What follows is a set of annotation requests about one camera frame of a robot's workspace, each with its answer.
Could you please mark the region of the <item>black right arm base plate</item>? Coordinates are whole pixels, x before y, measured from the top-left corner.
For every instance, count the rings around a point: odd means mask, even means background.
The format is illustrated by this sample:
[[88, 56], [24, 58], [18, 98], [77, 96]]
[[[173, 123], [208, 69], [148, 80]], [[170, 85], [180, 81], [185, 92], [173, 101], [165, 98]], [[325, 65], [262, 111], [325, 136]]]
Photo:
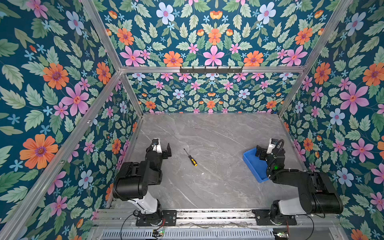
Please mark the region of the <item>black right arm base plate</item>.
[[295, 216], [281, 215], [279, 212], [271, 212], [270, 210], [252, 210], [258, 226], [296, 226]]

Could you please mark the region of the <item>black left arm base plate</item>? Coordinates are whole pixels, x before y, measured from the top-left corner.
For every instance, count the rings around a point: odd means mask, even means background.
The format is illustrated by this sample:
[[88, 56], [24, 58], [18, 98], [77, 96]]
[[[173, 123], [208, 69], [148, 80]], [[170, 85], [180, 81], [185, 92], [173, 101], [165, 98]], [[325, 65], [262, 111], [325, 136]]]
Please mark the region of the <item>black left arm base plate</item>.
[[139, 212], [137, 216], [137, 227], [174, 227], [176, 225], [178, 212], [176, 210], [162, 210], [153, 214]]

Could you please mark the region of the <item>yellow black handled screwdriver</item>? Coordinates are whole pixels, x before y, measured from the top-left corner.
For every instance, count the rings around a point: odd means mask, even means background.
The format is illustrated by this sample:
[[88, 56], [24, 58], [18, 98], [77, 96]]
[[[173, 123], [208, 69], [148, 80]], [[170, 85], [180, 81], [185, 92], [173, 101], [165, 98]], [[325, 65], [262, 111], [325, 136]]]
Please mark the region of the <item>yellow black handled screwdriver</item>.
[[187, 152], [186, 149], [184, 149], [184, 151], [186, 152], [186, 154], [188, 155], [188, 158], [190, 159], [191, 163], [193, 164], [194, 167], [196, 167], [198, 164], [196, 162], [196, 160]]

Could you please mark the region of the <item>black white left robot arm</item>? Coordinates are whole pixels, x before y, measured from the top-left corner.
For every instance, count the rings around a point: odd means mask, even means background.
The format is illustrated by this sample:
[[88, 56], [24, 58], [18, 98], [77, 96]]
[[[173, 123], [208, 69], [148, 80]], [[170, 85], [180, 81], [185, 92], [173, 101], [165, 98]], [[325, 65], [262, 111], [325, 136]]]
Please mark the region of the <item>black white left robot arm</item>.
[[159, 140], [154, 139], [146, 149], [143, 161], [123, 163], [115, 177], [113, 197], [136, 207], [133, 216], [137, 218], [138, 227], [165, 225], [161, 203], [150, 194], [149, 186], [161, 184], [163, 160], [171, 156], [171, 146], [167, 145], [167, 148], [162, 150]]

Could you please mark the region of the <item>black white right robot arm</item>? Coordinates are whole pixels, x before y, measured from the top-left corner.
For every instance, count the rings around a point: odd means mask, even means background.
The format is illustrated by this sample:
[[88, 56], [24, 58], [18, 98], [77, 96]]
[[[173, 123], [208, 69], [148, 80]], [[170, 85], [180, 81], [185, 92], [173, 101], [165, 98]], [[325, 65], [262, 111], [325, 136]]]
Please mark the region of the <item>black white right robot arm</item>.
[[298, 196], [287, 200], [275, 200], [270, 210], [253, 210], [260, 226], [296, 225], [295, 216], [341, 214], [344, 205], [327, 174], [285, 168], [285, 150], [275, 147], [268, 150], [257, 146], [256, 157], [267, 163], [266, 175], [278, 185], [295, 187]]

